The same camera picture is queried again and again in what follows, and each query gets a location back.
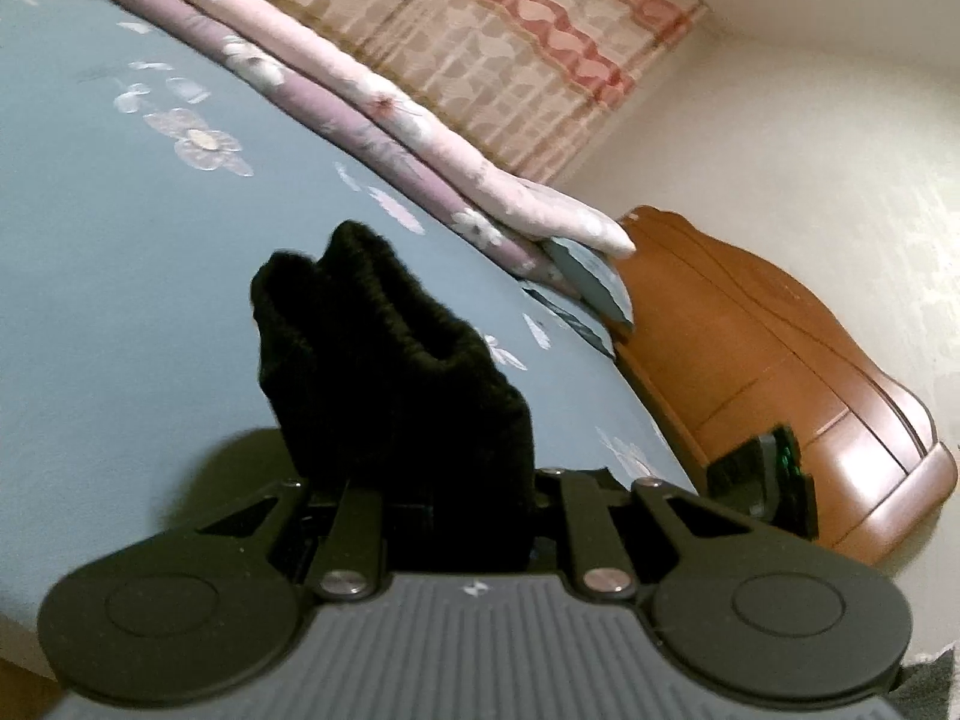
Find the patterned curtain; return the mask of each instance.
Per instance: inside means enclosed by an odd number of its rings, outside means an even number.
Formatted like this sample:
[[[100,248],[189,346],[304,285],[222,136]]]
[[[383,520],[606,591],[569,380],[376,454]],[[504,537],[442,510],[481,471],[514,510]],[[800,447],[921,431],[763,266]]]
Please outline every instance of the patterned curtain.
[[[546,181],[700,0],[268,0],[395,81],[504,170]]]

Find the ridged gray panel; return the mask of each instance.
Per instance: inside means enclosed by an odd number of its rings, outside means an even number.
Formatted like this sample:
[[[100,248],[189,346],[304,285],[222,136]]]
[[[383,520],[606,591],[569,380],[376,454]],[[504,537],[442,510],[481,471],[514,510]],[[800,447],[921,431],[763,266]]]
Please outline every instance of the ridged gray panel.
[[[259,680],[178,709],[70,695],[50,720],[901,720],[881,699],[790,713],[713,695],[669,664],[629,610],[570,596],[558,577],[401,576],[324,607]]]

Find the floral blanket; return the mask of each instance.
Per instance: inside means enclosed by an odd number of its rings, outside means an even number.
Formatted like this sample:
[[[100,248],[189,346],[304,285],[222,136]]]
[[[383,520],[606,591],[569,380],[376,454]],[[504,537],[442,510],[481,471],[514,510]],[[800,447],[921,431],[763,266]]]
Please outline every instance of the floral blanket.
[[[330,90],[284,66],[188,2],[113,1],[226,66],[285,113],[377,172],[510,274],[576,295],[537,245],[493,223],[432,167]],[[362,189],[356,186],[355,191]]]
[[[263,0],[186,0],[366,113],[467,199],[531,239],[564,237],[614,257],[635,251],[611,218],[493,165],[391,81]]]

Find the wooden floor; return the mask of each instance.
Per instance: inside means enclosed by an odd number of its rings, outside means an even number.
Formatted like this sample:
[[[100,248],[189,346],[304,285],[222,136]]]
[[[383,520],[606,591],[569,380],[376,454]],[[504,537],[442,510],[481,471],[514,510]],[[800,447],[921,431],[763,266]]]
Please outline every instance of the wooden floor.
[[[0,720],[37,720],[61,695],[55,682],[0,659]]]

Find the purple blanket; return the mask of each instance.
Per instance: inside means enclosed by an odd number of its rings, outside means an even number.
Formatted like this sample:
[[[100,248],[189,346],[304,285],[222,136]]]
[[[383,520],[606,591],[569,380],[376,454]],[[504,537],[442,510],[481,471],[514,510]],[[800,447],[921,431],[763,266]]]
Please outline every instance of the purple blanket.
[[[229,68],[285,113],[374,170],[510,274],[577,296],[539,247],[491,221],[432,167],[330,90],[281,64],[188,2],[113,1]]]

